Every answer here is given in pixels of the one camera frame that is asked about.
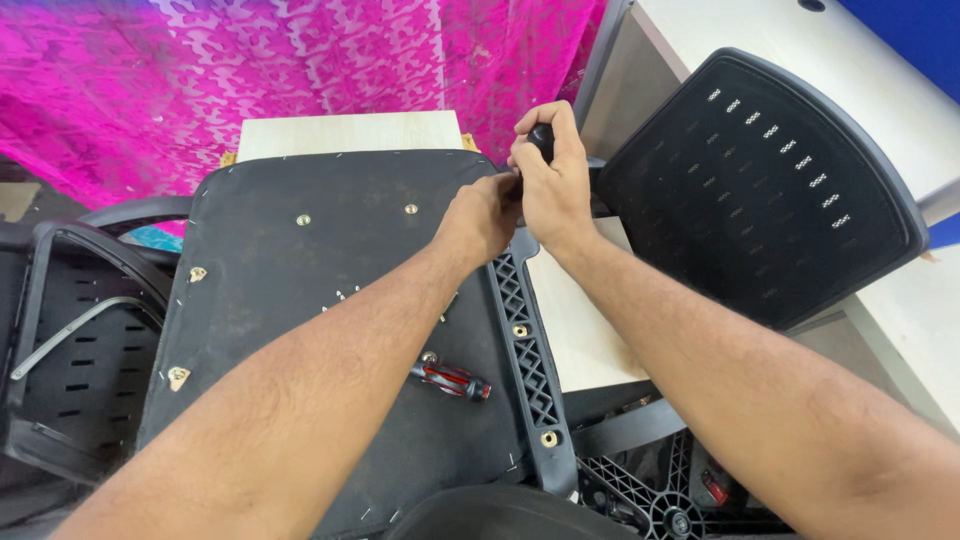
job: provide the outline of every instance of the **hand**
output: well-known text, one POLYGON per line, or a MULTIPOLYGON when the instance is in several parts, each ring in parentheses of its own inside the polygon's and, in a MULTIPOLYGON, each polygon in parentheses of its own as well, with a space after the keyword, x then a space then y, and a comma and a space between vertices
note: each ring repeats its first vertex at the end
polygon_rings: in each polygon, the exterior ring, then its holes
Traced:
POLYGON ((566 101, 527 111, 514 127, 516 141, 507 163, 523 173, 523 216, 534 237, 549 251, 596 233, 590 216, 590 180, 573 109, 566 101), (526 141, 538 122, 553 126, 553 162, 526 141))
POLYGON ((461 187, 432 243, 461 255, 470 271, 503 253, 523 213, 519 201, 504 197, 515 183, 516 176, 502 173, 461 187))

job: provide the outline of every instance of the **magenta cloth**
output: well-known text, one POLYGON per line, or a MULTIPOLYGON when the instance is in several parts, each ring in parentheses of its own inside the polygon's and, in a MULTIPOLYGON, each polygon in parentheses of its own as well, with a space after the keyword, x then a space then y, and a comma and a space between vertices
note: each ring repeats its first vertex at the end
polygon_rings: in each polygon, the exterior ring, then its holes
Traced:
POLYGON ((0 153, 92 209, 192 194, 245 118, 456 110, 501 162, 575 95, 604 5, 0 0, 0 153))

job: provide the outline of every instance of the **black knob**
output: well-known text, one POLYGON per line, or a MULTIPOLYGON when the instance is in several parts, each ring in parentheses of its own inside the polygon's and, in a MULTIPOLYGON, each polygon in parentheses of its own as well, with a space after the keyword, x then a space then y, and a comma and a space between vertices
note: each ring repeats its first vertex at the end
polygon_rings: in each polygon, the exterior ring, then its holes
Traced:
POLYGON ((527 134, 527 142, 534 143, 546 164, 549 165, 553 161, 553 126, 546 122, 535 125, 527 134))

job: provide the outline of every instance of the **pink patterned cloth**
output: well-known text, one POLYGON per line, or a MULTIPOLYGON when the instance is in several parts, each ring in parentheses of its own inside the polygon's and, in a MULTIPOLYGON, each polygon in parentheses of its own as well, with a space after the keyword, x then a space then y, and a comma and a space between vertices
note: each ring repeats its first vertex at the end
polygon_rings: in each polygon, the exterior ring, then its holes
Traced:
POLYGON ((0 153, 92 209, 193 193, 245 118, 453 109, 503 161, 605 4, 3 0, 0 153))

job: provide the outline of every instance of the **hairy forearm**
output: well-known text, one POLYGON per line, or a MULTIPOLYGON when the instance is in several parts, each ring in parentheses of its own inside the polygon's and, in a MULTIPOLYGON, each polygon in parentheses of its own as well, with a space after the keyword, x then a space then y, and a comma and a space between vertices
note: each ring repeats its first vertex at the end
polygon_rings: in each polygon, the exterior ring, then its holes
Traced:
POLYGON ((698 438, 802 532, 832 535, 850 522, 853 535, 895 533, 872 512, 877 502, 893 515, 903 505, 888 494, 919 501, 958 480, 952 443, 835 363, 597 234, 553 255, 698 438))
POLYGON ((305 537, 472 270, 448 247, 431 244, 241 362, 59 533, 305 537))

